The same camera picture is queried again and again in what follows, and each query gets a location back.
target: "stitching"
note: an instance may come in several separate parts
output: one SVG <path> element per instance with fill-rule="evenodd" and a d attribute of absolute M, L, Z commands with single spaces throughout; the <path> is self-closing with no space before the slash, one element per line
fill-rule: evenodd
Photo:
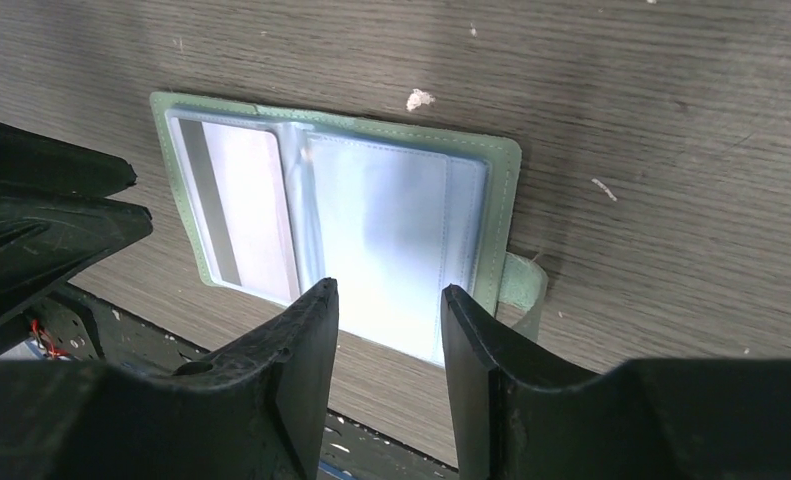
<path fill-rule="evenodd" d="M 433 153 L 433 152 L 423 152 L 418 149 L 414 148 L 398 148 L 398 147 L 386 147 L 383 145 L 375 145 L 374 143 L 360 143 L 354 142 L 351 140 L 343 140 L 341 138 L 336 138 L 332 135 L 326 135 L 322 133 L 314 133 L 308 135 L 308 138 L 312 142 L 334 142 L 334 143 L 341 143 L 344 145 L 351 145 L 354 147 L 363 147 L 363 148 L 372 148 L 374 150 L 380 150 L 383 152 L 395 152 L 395 153 L 409 153 L 410 155 L 415 155 L 419 157 L 431 157 L 431 158 L 449 158 L 448 155 L 443 155 L 441 153 Z"/>
<path fill-rule="evenodd" d="M 154 101 L 154 105 L 155 106 L 158 107 L 159 104 L 160 104 L 159 100 L 155 100 Z M 212 111 L 230 112 L 230 113 L 236 113 L 236 114 L 239 114 L 239 115 L 264 115 L 265 114 L 265 116 L 268 116 L 267 113 L 270 110 L 269 107 L 259 107 L 259 106 L 251 106 L 250 110 L 245 110 L 245 109 L 241 109 L 241 108 L 216 107 L 216 106 L 205 105 L 203 103 L 198 103 L 196 101 L 192 101 L 192 100 L 189 100 L 189 99 L 179 99 L 179 100 L 175 101 L 174 103 L 172 103 L 171 105 L 169 105 L 168 108 L 172 108 L 173 106 L 176 106 L 176 105 L 190 106 L 190 107 L 201 107 L 201 108 L 206 108 L 206 109 L 209 109 L 209 110 L 212 110 Z M 154 116 L 156 117 L 157 120 L 159 120 L 159 114 L 158 114 L 156 109 L 155 109 L 155 115 Z M 316 118 L 316 117 L 313 117 L 313 116 L 310 116 L 310 115 L 304 115 L 304 114 L 300 114 L 300 113 L 283 113 L 283 114 L 280 115 L 280 117 L 289 118 L 289 119 L 303 119 L 303 120 L 314 121 L 316 123 L 320 123 L 320 124 L 324 124 L 324 125 L 340 126 L 340 127 L 345 127 L 345 128 L 348 128 L 348 129 L 353 128 L 353 129 L 356 129 L 356 130 L 365 130 L 365 131 L 368 131 L 368 132 L 385 133 L 385 134 L 401 136 L 401 137 L 424 138 L 424 139 L 428 139 L 428 140 L 438 140 L 438 141 L 441 141 L 441 142 L 459 143 L 459 144 L 464 144 L 464 145 L 474 145 L 474 146 L 480 146 L 480 147 L 484 147 L 484 148 L 490 148 L 490 149 L 493 149 L 493 150 L 499 150 L 499 151 L 501 151 L 501 152 L 503 152 L 505 154 L 504 158 L 503 158 L 504 166 L 505 166 L 504 190 L 503 190 L 503 192 L 501 194 L 501 205 L 503 206 L 507 202 L 507 193 L 509 191 L 510 169 L 511 169 L 510 168 L 510 152 L 507 149 L 503 148 L 503 147 L 499 147 L 497 145 L 488 145 L 488 144 L 480 143 L 480 142 L 472 142 L 472 141 L 466 141 L 466 140 L 457 140 L 457 139 L 453 139 L 453 138 L 437 137 L 437 136 L 433 136 L 433 135 L 422 135 L 422 134 L 417 134 L 417 133 L 398 132 L 398 131 L 395 131 L 395 130 L 386 130 L 386 129 L 381 129 L 381 128 L 372 128 L 372 127 L 366 127 L 366 126 L 362 126 L 362 125 L 351 125 L 352 121 L 343 120 L 341 118 L 322 119 L 322 118 Z M 165 152 L 165 141 L 163 139 L 161 139 L 161 143 L 163 145 L 163 152 Z M 491 264 L 491 267 L 490 267 L 490 270 L 489 270 L 489 284 L 490 285 L 492 285 L 492 281 L 495 278 L 495 268 L 496 268 L 497 263 L 498 263 L 498 249 L 499 249 L 498 248 L 499 247 L 498 246 L 498 241 L 500 240 L 501 225 L 503 223 L 505 223 L 505 222 L 502 222 L 502 221 L 498 220 L 498 227 L 495 230 L 495 238 L 493 240 L 493 243 L 495 243 L 495 248 L 493 249 L 493 252 L 492 252 L 492 264 Z"/>
<path fill-rule="evenodd" d="M 449 165 L 446 162 L 445 163 L 445 185 L 443 186 L 443 188 L 445 189 L 444 190 L 445 193 L 443 195 L 443 198 L 445 199 L 445 208 L 444 208 L 444 210 L 442 212 L 442 252 L 441 252 L 441 255 L 439 256 L 439 275 L 436 278 L 436 291 L 437 292 L 441 292 L 442 291 L 442 277 L 443 277 L 443 275 L 445 273 L 445 264 L 447 263 L 446 260 L 448 258 L 448 218 L 449 218 L 449 216 L 451 214 L 451 205 L 450 205 L 450 202 L 449 202 L 450 199 L 448 198 L 448 184 L 449 184 L 450 180 L 451 180 L 451 169 L 449 168 Z M 439 302 L 442 301 L 442 296 L 441 295 L 437 294 L 436 298 L 437 298 L 437 300 L 439 300 Z M 442 307 L 441 304 L 437 304 L 436 311 L 437 312 L 441 312 L 441 307 Z M 439 323 L 439 328 L 436 328 L 436 325 L 434 325 L 434 329 L 433 329 L 433 352 L 431 353 L 431 355 L 432 355 L 431 358 L 434 358 L 436 356 L 436 347 L 439 345 L 439 342 L 440 342 L 439 337 L 442 334 L 442 323 L 441 323 L 441 320 L 442 319 L 440 317 L 439 318 L 439 322 L 440 322 Z"/>
<path fill-rule="evenodd" d="M 475 175 L 474 170 L 472 170 L 472 191 L 474 191 L 476 186 L 477 186 L 477 175 Z M 469 216 L 466 219 L 466 228 L 468 228 L 468 226 L 471 225 L 472 218 L 474 218 L 474 200 L 475 200 L 475 197 L 472 196 L 472 199 L 469 202 Z M 465 258 L 465 256 L 466 256 L 466 244 L 467 243 L 468 242 L 464 241 L 463 244 L 460 246 L 460 258 Z M 463 278 L 465 276 L 466 276 L 466 262 L 464 261 L 463 262 L 463 267 L 460 270 L 460 278 Z M 471 274 L 469 274 L 469 283 L 471 283 Z M 474 288 L 474 285 L 470 285 L 469 290 L 471 290 L 472 288 Z"/>
<path fill-rule="evenodd" d="M 159 107 L 159 101 L 154 101 L 154 106 L 155 107 Z M 169 154 L 171 152 L 168 150 L 169 147 L 168 147 L 168 143 L 166 142 L 166 137 L 171 138 L 171 131 L 168 129 L 167 123 L 162 122 L 161 115 L 160 115 L 159 110 L 157 108 L 154 109 L 154 121 L 156 123 L 162 125 L 162 134 L 159 136 L 159 143 L 160 143 L 160 148 L 162 149 L 162 152 L 163 152 L 163 163 L 165 164 L 166 171 L 168 171 L 169 170 L 169 168 L 168 168 L 169 164 L 171 163 L 170 160 L 169 160 Z M 176 165 L 173 166 L 170 170 L 171 170 L 172 173 L 171 173 L 171 175 L 169 175 L 169 180 L 171 180 L 170 181 L 171 189 L 172 189 L 172 192 L 173 192 L 174 203 L 177 205 L 178 213 L 179 213 L 180 210 L 187 209 L 187 208 L 189 210 L 192 210 L 191 205 L 189 205 L 189 198 L 188 198 L 188 196 L 187 195 L 182 195 L 181 192 L 180 192 L 180 187 L 184 183 L 183 182 L 183 178 L 182 178 L 182 175 L 183 175 L 182 172 L 180 171 L 180 169 Z M 192 250 L 193 250 L 193 253 L 195 254 L 195 259 L 197 260 L 197 263 L 198 263 L 198 274 L 201 277 L 201 279 L 203 280 L 204 276 L 206 275 L 206 273 L 203 271 L 203 267 L 206 265 L 206 258 L 203 255 L 203 248 L 204 247 L 201 244 L 201 240 L 198 237 L 197 233 L 195 233 L 193 235 L 193 229 L 195 228 L 195 226 L 192 225 L 191 221 L 189 221 L 188 216 L 186 216 L 184 218 L 183 215 L 180 215 L 180 220 L 183 222 L 183 228 L 186 230 L 186 236 L 189 237 L 189 241 L 192 242 L 192 240 L 194 240 L 194 243 L 198 244 L 198 248 L 193 248 Z"/>
<path fill-rule="evenodd" d="M 257 122 L 255 118 L 252 118 L 250 120 L 240 120 L 237 118 L 222 117 L 214 113 L 204 113 L 204 112 L 185 112 L 185 113 L 187 114 L 188 117 L 186 118 L 186 120 L 189 120 L 191 118 L 200 121 L 211 121 L 218 124 L 226 124 L 226 125 L 232 125 L 242 128 L 250 128 L 252 123 L 262 123 L 262 122 Z M 240 112 L 229 111 L 229 113 L 240 113 Z"/>

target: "card slot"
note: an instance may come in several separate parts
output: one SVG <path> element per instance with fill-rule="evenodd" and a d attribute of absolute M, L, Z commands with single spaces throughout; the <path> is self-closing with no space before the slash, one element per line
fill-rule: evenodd
<path fill-rule="evenodd" d="M 449 183 L 454 175 L 474 192 L 482 163 L 318 133 L 308 135 L 308 148 L 325 273 L 337 278 L 343 299 L 341 328 L 420 358 L 435 356 L 439 292 L 449 281 L 467 289 L 472 283 L 474 265 L 460 262 L 476 248 L 474 207 L 482 200 L 468 192 L 452 197 Z M 468 208 L 457 203 L 462 199 Z"/>
<path fill-rule="evenodd" d="M 277 137 L 257 122 L 174 113 L 169 126 L 210 278 L 288 305 L 301 287 Z"/>

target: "green leather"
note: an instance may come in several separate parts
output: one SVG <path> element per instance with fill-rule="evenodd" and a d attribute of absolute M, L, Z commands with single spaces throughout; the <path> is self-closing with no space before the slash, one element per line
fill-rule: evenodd
<path fill-rule="evenodd" d="M 172 107 L 189 107 L 212 113 L 317 123 L 373 136 L 384 141 L 391 140 L 413 147 L 430 148 L 485 159 L 490 168 L 472 296 L 483 308 L 494 314 L 499 294 L 503 290 L 503 301 L 514 302 L 514 305 L 529 311 L 525 317 L 525 320 L 528 320 L 528 325 L 531 326 L 529 328 L 535 328 L 533 325 L 538 325 L 538 312 L 536 312 L 536 322 L 534 322 L 532 311 L 541 305 L 541 296 L 544 295 L 544 273 L 539 275 L 532 268 L 523 268 L 521 261 L 516 260 L 519 257 L 511 257 L 506 252 L 516 183 L 522 159 L 522 151 L 515 141 L 490 135 L 403 125 L 311 110 L 252 105 L 178 93 L 153 93 L 151 107 L 156 120 L 169 183 L 189 240 L 193 245 L 201 279 L 205 283 L 212 284 L 209 280 L 194 219 L 191 216 L 189 200 L 183 188 L 183 177 L 174 153 L 165 115 L 166 111 Z"/>

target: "card holder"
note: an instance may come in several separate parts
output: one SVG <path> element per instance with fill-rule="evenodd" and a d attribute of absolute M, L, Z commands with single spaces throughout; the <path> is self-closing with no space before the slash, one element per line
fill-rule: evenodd
<path fill-rule="evenodd" d="M 151 97 L 203 281 L 288 305 L 339 282 L 340 329 L 438 365 L 440 292 L 529 310 L 544 273 L 505 252 L 514 142 L 182 94 Z"/>

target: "card holder strap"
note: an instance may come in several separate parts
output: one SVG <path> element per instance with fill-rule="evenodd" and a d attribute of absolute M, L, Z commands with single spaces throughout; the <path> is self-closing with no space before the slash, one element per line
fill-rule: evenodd
<path fill-rule="evenodd" d="M 548 275 L 530 259 L 507 253 L 501 277 L 499 303 L 506 303 L 525 312 L 513 330 L 536 343 L 542 304 L 548 288 Z"/>

